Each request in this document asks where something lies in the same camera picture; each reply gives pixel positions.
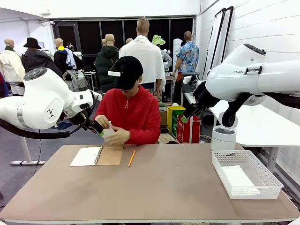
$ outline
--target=gray floor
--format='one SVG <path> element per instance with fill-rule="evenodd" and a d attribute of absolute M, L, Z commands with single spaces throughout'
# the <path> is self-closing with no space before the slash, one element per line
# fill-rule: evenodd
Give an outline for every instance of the gray floor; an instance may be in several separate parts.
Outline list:
<path fill-rule="evenodd" d="M 203 135 L 211 136 L 212 127 L 203 128 Z M 37 160 L 40 152 L 40 140 L 26 139 L 30 151 L 31 159 Z M 40 160 L 48 160 L 61 146 L 66 144 L 101 144 L 102 138 L 90 131 L 83 129 L 71 135 L 70 138 L 56 140 L 42 140 Z M 9 200 L 22 188 L 22 186 L 32 177 L 35 166 L 11 166 L 11 161 L 24 160 L 20 137 L 9 133 L 0 128 L 0 191 L 4 195 L 4 199 L 0 200 L 0 206 L 6 205 Z"/>

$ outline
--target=pencil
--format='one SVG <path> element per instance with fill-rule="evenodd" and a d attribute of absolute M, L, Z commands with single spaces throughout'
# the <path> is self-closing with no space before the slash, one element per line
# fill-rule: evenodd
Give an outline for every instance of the pencil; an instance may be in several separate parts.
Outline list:
<path fill-rule="evenodd" d="M 131 164 L 132 159 L 133 159 L 134 156 L 135 156 L 135 150 L 134 150 L 134 152 L 132 153 L 131 159 L 130 159 L 130 161 L 129 161 L 129 163 L 128 163 L 128 167 L 130 167 L 130 164 Z"/>

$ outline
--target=white basket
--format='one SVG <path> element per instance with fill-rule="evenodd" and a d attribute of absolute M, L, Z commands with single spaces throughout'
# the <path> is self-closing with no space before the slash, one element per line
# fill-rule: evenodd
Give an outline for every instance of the white basket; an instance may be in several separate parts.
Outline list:
<path fill-rule="evenodd" d="M 212 163 L 231 199 L 277 199 L 283 185 L 248 150 L 212 151 Z M 254 187 L 232 186 L 223 166 L 239 165 Z"/>

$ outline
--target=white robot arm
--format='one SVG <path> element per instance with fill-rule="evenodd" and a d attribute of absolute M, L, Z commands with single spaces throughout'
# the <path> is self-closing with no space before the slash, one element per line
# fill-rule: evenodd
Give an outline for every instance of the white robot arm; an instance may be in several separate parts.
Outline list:
<path fill-rule="evenodd" d="M 23 97 L 0 99 L 0 119 L 18 128 L 48 129 L 60 117 L 74 124 L 92 125 L 88 120 L 93 100 L 102 100 L 91 90 L 72 92 L 67 84 L 48 68 L 37 68 L 24 77 Z"/>
<path fill-rule="evenodd" d="M 300 108 L 300 61 L 264 62 L 265 52 L 252 45 L 237 47 L 222 64 L 207 73 L 207 80 L 187 77 L 184 83 L 196 83 L 193 95 L 198 100 L 184 115 L 186 118 L 213 107 L 219 100 L 229 102 L 222 123 L 231 127 L 235 113 L 243 105 L 257 105 L 270 96 L 283 105 Z"/>

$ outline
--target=blue shirt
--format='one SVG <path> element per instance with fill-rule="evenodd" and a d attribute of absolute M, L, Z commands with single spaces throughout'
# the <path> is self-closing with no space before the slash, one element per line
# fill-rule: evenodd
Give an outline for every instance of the blue shirt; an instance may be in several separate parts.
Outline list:
<path fill-rule="evenodd" d="M 193 41 L 187 42 L 180 48 L 178 57 L 182 59 L 182 64 L 178 72 L 195 72 L 199 61 L 199 48 Z"/>

